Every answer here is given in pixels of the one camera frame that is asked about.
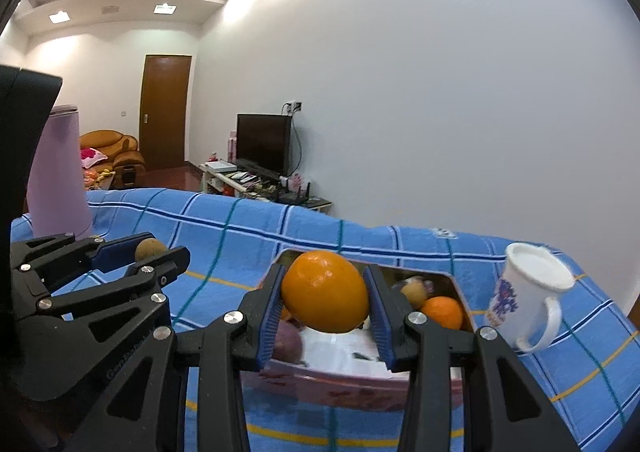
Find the white wall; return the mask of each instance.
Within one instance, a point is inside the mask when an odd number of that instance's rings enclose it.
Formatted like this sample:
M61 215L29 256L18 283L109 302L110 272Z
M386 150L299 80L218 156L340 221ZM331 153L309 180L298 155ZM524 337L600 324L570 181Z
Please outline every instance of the white wall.
M81 133L107 128L138 137L145 56L188 54L195 60L199 34L199 26L175 22L123 21L70 28L32 38L26 65L63 77L57 103L78 106Z
M626 0L230 0L198 50L191 161L226 153L238 112L301 100L334 215L557 245L630 308L639 74Z
M14 19L9 19L0 34L0 64L21 67L28 42L29 37L15 24Z

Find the mug rim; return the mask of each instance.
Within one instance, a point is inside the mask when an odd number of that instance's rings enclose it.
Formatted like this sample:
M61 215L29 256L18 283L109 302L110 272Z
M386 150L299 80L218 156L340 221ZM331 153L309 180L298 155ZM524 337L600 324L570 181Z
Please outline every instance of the mug rim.
M535 254L538 257L545 258L545 260L551 263L553 266L555 266L558 269L558 271L562 271L563 273L566 273L567 276L571 279L571 284L569 284L569 282L567 281L565 287L557 286L557 285L544 282L539 278L531 275L527 270L523 269L521 266L518 265L516 261L517 256L514 254L514 252L517 249L526 249L526 250L529 250L530 253ZM507 257L507 262L511 263L511 265L517 270L517 272L520 273L525 279L527 279L530 282L533 282L534 284L544 289L548 289L558 293L564 293L566 291L569 291L575 284L574 274L571 272L571 270L564 264L564 262L562 262L555 255L553 255L544 246L536 246L534 244L528 244L527 242L512 242L507 246L506 257Z

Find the pink cylinder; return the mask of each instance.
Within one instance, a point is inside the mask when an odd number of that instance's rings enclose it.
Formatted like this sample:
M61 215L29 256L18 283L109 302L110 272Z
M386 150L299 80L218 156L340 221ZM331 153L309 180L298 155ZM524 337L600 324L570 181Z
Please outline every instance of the pink cylinder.
M78 108L56 105L42 131L27 185L34 237L93 233L80 160Z

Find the blue plaid tablecloth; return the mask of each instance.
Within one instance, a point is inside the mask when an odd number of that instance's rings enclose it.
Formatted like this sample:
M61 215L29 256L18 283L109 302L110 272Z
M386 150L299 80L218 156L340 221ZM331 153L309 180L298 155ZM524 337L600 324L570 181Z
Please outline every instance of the blue plaid tablecloth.
M189 271L167 286L177 331L206 326L236 308L276 255L287 248L341 251L347 258L452 273L476 323L489 303L513 242L442 229L364 228L300 207L169 189L88 193L95 233L116 239L151 231L169 247L191 251ZM31 236L28 215L12 240ZM552 345L521 356L586 452L604 452L640 398L640 338L620 309L569 256L552 249L576 285L562 296L564 325ZM61 292L114 280L89 273ZM252 450L394 451L401 413L329 409L246 388ZM185 450L196 451L197 371L188 386ZM451 450L463 449L462 408L452 413Z

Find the black cord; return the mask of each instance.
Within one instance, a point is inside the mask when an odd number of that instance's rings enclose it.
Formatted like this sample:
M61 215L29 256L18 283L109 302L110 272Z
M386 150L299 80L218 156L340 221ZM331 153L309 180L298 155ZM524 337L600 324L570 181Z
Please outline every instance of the black cord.
M300 165L302 164L302 143L300 142L300 136L298 135L298 129L296 128L296 124L293 121L293 114L291 114L291 125L293 127L293 132L296 135L296 139L298 140L299 159L298 159L298 164L293 169L293 172L289 174L289 176L292 176L293 174L295 174L296 170L298 170L298 168L300 168Z

